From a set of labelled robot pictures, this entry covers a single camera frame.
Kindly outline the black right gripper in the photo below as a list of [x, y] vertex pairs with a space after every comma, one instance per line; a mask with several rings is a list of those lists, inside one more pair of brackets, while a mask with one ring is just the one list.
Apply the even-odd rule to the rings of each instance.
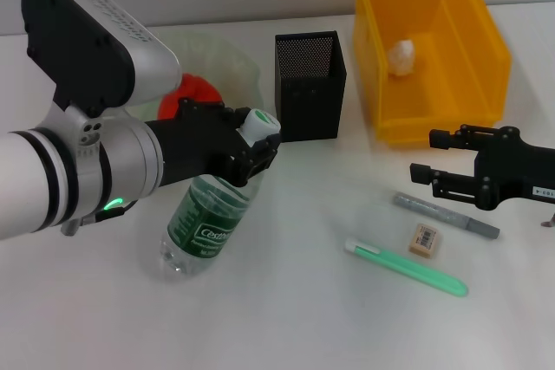
[[484, 211], [511, 198], [554, 203], [554, 150], [524, 142], [517, 127], [463, 124], [453, 134], [433, 129], [429, 145], [477, 151], [474, 177], [410, 165], [412, 182], [430, 185], [435, 198], [476, 205]]

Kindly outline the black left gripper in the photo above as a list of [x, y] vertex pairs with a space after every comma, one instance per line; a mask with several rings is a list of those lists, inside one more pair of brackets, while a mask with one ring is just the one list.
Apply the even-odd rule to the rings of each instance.
[[180, 99], [172, 119], [149, 121], [147, 125], [162, 153], [160, 184], [209, 174], [243, 187], [267, 170], [277, 156], [281, 134], [271, 134], [249, 145], [238, 129], [250, 111], [250, 107], [231, 108], [223, 102]]

